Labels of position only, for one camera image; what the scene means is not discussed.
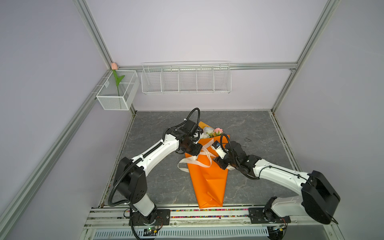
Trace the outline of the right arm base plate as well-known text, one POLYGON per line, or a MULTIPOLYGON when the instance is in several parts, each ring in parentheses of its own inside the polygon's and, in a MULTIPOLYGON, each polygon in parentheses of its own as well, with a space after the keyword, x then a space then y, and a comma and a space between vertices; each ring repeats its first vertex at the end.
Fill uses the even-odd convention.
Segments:
POLYGON ((291 218, 289 216, 286 217, 278 217, 276 214, 272 214, 272 216, 267 216, 264 212, 263 207, 253 207, 248 208, 249 210, 249 218, 251 224, 289 224, 291 223, 291 218))

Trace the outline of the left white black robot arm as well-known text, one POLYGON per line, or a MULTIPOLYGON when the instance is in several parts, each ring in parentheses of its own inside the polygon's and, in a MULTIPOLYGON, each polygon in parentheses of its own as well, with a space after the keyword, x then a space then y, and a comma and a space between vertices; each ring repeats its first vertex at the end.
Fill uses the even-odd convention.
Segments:
POLYGON ((178 139, 166 134, 151 148, 132 159, 120 160, 108 197, 108 206, 127 204, 131 210, 140 214, 143 222, 152 224, 157 217, 157 206, 147 194, 147 176, 165 157, 177 150, 183 150, 191 156, 198 156, 202 144, 195 143, 189 137, 178 139))

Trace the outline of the orange wrapping paper sheet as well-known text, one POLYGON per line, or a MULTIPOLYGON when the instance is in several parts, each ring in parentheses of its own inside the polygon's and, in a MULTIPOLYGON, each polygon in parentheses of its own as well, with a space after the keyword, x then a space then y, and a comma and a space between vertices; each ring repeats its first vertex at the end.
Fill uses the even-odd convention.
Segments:
MULTIPOLYGON (((210 127, 199 122, 199 127, 210 127)), ((215 162, 210 168, 187 165, 200 209, 222 207, 229 170, 222 170, 215 162)))

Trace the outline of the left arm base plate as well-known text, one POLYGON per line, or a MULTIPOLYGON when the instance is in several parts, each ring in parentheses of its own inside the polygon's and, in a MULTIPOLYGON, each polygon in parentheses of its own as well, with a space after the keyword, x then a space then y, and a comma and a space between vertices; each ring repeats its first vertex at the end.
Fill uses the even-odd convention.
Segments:
POLYGON ((154 209, 148 216, 133 212, 130 221, 134 226, 168 226, 171 219, 170 209, 154 209))

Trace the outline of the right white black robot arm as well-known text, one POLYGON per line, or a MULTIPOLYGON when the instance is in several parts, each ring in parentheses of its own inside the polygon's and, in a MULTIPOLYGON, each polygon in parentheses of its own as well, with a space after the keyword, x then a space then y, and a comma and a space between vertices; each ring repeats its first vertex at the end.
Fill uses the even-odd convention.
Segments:
POLYGON ((340 196, 318 171, 311 173, 290 170, 255 155, 231 159, 228 154, 214 161, 220 168, 231 166, 251 180, 265 179, 296 193, 294 197, 271 197, 263 209, 263 217, 269 223, 291 216, 308 216, 328 225, 333 222, 340 196))

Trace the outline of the white rose fake flower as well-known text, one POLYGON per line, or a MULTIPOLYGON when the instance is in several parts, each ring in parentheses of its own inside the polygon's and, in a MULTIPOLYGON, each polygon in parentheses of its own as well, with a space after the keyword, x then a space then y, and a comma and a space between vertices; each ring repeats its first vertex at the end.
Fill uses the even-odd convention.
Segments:
POLYGON ((211 127, 204 127, 203 133, 201 134, 202 139, 208 139, 214 137, 214 129, 211 127))

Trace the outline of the white ribbon strip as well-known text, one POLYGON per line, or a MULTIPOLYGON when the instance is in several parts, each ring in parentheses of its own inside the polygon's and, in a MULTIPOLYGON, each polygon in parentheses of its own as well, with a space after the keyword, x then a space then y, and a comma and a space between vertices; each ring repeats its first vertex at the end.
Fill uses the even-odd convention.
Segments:
POLYGON ((179 170, 186 173, 190 172, 188 168, 183 168, 182 164, 210 168, 215 161, 222 160, 226 154, 220 145, 220 137, 201 139, 199 144, 203 146, 199 154, 197 156, 186 154, 186 157, 177 164, 179 170))

